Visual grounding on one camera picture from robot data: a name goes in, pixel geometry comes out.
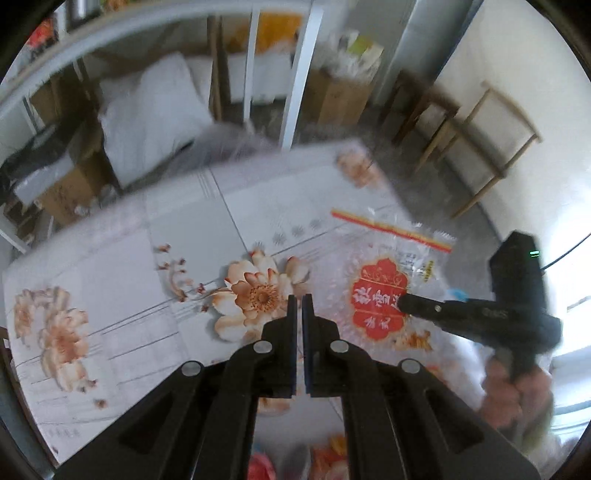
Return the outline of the person's right hand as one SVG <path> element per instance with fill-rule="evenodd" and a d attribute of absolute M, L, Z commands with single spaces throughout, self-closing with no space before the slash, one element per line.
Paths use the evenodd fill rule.
<path fill-rule="evenodd" d="M 480 408 L 484 420 L 497 430 L 522 422 L 529 427 L 552 404 L 552 378 L 535 366 L 530 372 L 511 380 L 505 366 L 495 357 L 486 365 L 482 383 L 485 397 Z"/>

